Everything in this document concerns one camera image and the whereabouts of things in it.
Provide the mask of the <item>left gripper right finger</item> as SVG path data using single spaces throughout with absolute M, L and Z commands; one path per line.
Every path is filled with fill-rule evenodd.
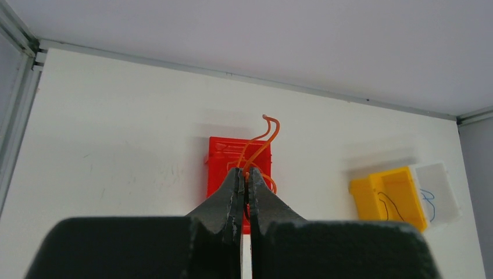
M 424 237 L 395 221 L 307 220 L 248 176 L 253 278 L 440 278 Z

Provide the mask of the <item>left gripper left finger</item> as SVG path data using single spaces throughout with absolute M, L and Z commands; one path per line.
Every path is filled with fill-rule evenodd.
M 74 217 L 42 241 L 27 278 L 240 278 L 244 177 L 184 216 Z

